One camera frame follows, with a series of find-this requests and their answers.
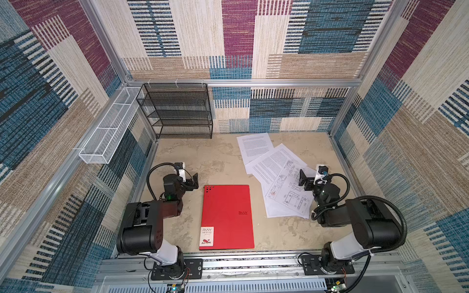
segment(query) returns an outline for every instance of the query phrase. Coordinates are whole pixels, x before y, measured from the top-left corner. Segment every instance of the black wire shelf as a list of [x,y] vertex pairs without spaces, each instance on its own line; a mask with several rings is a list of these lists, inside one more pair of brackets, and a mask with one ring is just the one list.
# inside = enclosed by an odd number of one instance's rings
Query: black wire shelf
[[137,102],[157,138],[212,138],[205,83],[145,83]]

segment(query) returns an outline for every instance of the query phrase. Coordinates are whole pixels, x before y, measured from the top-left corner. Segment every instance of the metal mesh rack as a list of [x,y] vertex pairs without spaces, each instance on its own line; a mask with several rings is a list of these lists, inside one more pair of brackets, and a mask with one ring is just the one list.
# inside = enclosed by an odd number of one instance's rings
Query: metal mesh rack
[[136,98],[141,94],[138,87],[126,87],[120,92],[80,151],[85,163],[109,164],[138,109]]
[[146,83],[137,98],[157,138],[212,138],[204,83]]

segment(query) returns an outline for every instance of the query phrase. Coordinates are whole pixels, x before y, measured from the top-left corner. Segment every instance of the white label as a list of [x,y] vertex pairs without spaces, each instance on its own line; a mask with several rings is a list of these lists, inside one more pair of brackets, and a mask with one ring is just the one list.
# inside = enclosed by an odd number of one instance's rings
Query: white label
[[200,227],[199,246],[213,246],[213,227]]

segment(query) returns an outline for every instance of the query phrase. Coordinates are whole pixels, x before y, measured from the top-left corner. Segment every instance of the metal vent grille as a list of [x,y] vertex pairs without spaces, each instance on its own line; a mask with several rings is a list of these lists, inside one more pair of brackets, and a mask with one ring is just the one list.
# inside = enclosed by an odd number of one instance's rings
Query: metal vent grille
[[[156,293],[166,293],[166,283],[152,284]],[[236,282],[194,282],[186,287],[187,293],[210,292],[210,293],[269,293],[269,292],[321,292],[327,290],[323,278],[302,280],[258,280],[258,281],[236,281]],[[109,293],[152,293],[148,285],[136,286],[113,286]]]

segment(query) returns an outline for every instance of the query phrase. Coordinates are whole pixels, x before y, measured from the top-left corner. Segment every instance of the robotic arm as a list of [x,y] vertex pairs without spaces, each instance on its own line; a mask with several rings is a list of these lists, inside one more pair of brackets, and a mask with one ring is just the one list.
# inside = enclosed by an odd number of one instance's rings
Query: robotic arm
[[[176,174],[163,178],[165,191],[157,200],[150,186],[150,174],[165,165],[174,167]],[[179,216],[184,193],[199,187],[197,173],[189,180],[186,180],[185,173],[184,163],[162,163],[148,172],[147,186],[153,200],[127,204],[116,243],[119,253],[146,255],[157,262],[162,274],[172,278],[183,275],[184,258],[178,246],[171,245],[163,238],[163,219]]]
[[[348,179],[342,174],[329,174],[324,165],[317,167],[315,178],[306,177],[300,170],[299,186],[304,190],[311,190],[314,200],[318,204],[311,219],[317,220],[323,227],[340,227],[352,225],[353,232],[340,240],[328,242],[324,245],[319,258],[319,265],[323,273],[334,274],[346,267],[352,260],[367,255],[365,267],[355,283],[343,293],[351,291],[363,277],[370,258],[374,253],[397,249],[405,243],[407,237],[407,223],[403,214],[392,202],[377,196],[360,196],[345,200],[339,205],[350,190]],[[340,188],[332,184],[332,177],[341,177],[347,183],[344,195],[339,196]],[[386,207],[389,206],[398,216],[399,221]]]

